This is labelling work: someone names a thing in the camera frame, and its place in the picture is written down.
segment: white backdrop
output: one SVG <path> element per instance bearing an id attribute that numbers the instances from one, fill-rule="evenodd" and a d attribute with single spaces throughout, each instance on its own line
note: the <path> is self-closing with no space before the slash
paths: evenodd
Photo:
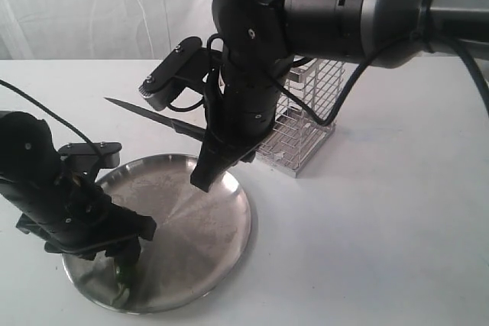
<path id="1" fill-rule="evenodd" d="M 161 59 L 213 31 L 211 0 L 0 0 L 0 59 Z"/>

